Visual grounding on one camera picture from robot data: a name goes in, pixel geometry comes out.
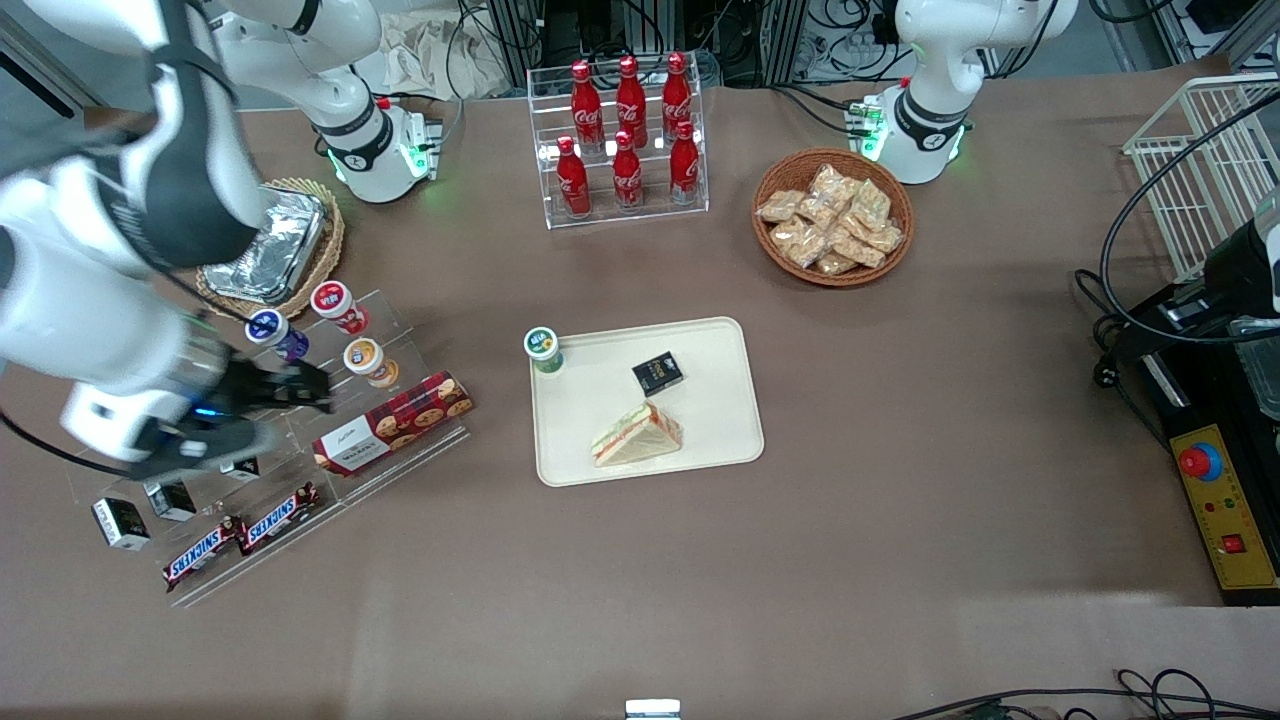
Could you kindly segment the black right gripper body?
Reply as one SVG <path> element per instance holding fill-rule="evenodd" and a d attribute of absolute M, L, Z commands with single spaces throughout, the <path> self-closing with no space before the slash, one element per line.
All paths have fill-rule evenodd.
<path fill-rule="evenodd" d="M 275 400 L 275 374 L 248 357 L 229 357 L 221 374 L 204 392 L 204 425 L 219 427 Z"/>

